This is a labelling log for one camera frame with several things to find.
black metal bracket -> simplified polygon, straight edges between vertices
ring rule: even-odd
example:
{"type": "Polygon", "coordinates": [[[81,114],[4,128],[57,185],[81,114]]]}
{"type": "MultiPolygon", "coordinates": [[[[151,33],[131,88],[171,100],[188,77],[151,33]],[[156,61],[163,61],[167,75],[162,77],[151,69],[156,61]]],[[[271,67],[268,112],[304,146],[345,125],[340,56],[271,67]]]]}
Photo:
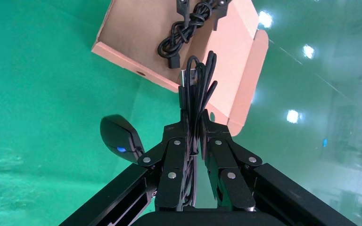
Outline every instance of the black metal bracket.
{"type": "Polygon", "coordinates": [[[217,31],[218,20],[227,16],[228,4],[232,0],[217,0],[216,18],[214,19],[213,30],[217,31]]]}
{"type": "Polygon", "coordinates": [[[137,148],[142,144],[133,137],[138,134],[128,124],[121,121],[123,126],[117,124],[111,129],[110,125],[119,117],[102,120],[101,131],[108,133],[102,135],[105,144],[112,152],[118,151],[114,147],[119,144],[129,148],[129,155],[116,154],[135,163],[61,226],[131,225],[134,222],[144,226],[168,225],[168,222],[175,226],[244,225],[247,222],[263,226],[355,225],[268,163],[263,164],[259,156],[236,144],[226,125],[209,120],[207,110],[203,111],[200,125],[200,151],[218,208],[188,206],[190,203],[193,206],[193,202],[185,202],[182,195],[188,193],[184,189],[188,190],[185,186],[187,161],[191,157],[185,93],[185,87],[179,87],[180,121],[165,126],[162,141],[146,153],[137,148]],[[152,197],[156,197],[156,211],[137,220],[152,197]]]}

cardboard box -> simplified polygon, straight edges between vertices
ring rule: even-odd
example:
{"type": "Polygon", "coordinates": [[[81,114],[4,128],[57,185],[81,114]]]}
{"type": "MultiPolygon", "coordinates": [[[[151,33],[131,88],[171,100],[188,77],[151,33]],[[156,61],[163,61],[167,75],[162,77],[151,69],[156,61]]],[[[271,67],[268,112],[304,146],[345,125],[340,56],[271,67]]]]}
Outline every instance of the cardboard box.
{"type": "MultiPolygon", "coordinates": [[[[190,0],[190,11],[199,0],[190,0]]],[[[218,81],[207,109],[215,122],[228,125],[233,136],[245,125],[253,93],[268,49],[268,36],[258,31],[258,15],[251,0],[233,0],[226,17],[213,31],[214,16],[198,29],[180,51],[179,69],[169,69],[157,54],[171,25],[182,20],[175,0],[112,0],[92,52],[173,92],[181,84],[180,71],[188,57],[206,61],[217,54],[213,81],[218,81]]]]}

green epoxy floor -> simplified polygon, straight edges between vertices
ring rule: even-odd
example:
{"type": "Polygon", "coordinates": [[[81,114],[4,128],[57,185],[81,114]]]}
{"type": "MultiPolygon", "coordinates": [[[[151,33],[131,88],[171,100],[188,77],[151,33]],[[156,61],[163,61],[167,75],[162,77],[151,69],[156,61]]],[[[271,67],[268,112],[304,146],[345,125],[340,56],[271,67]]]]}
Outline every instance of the green epoxy floor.
{"type": "MultiPolygon", "coordinates": [[[[2,226],[57,225],[128,166],[103,116],[146,149],[179,119],[176,94],[90,52],[109,2],[0,0],[2,226]]],[[[271,43],[235,140],[362,226],[362,1],[254,4],[271,43]]],[[[213,206],[199,168],[197,206],[213,206]]]]}

cable bundle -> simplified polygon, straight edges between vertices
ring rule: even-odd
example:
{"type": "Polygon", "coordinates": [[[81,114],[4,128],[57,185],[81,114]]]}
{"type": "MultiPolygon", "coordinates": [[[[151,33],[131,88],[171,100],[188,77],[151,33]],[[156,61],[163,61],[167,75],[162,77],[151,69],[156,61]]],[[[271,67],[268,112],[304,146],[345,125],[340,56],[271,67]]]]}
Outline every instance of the cable bundle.
{"type": "Polygon", "coordinates": [[[189,42],[196,30],[201,28],[205,21],[210,18],[215,7],[214,0],[203,0],[196,4],[193,12],[189,15],[188,27],[184,27],[184,21],[175,22],[171,26],[170,36],[157,47],[157,53],[168,59],[169,68],[180,67],[180,49],[184,43],[189,42]]]}
{"type": "Polygon", "coordinates": [[[210,85],[216,61],[217,55],[213,51],[210,51],[206,65],[200,63],[196,56],[191,56],[187,62],[184,84],[186,84],[186,111],[189,120],[189,146],[191,150],[188,156],[189,160],[186,171],[186,188],[183,193],[184,206],[195,205],[199,126],[201,125],[203,111],[217,86],[217,81],[213,81],[212,85],[210,85]],[[191,86],[190,71],[193,62],[196,64],[197,84],[191,86]]]}

